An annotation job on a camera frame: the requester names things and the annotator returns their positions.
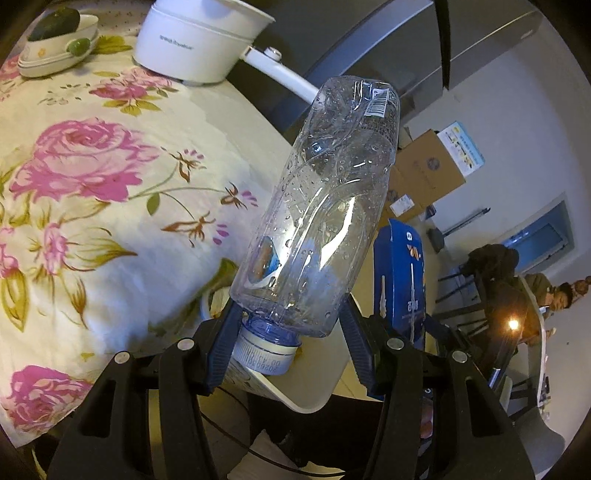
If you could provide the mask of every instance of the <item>transparent plastic bottle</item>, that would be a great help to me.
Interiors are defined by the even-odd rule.
[[[230,288],[257,322],[332,331],[384,205],[399,122],[387,83],[343,76],[320,89]]]

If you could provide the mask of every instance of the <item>barcode label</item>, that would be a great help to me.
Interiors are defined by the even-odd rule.
[[[372,92],[372,99],[365,109],[364,116],[380,116],[384,118],[386,115],[386,106],[388,105],[388,96],[390,89],[374,88]]]

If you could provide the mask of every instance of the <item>ceramic dish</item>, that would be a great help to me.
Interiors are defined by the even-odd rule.
[[[98,39],[98,17],[81,15],[75,32],[29,41],[18,58],[24,77],[41,77],[65,70],[86,58]]]

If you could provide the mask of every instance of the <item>light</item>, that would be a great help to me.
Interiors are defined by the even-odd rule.
[[[518,330],[519,329],[519,320],[516,320],[516,319],[509,320],[509,328],[513,331]]]

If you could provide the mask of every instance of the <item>cardboard box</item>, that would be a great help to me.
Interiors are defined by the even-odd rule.
[[[396,154],[378,226],[386,226],[390,218],[408,222],[464,183],[454,158],[429,130]]]

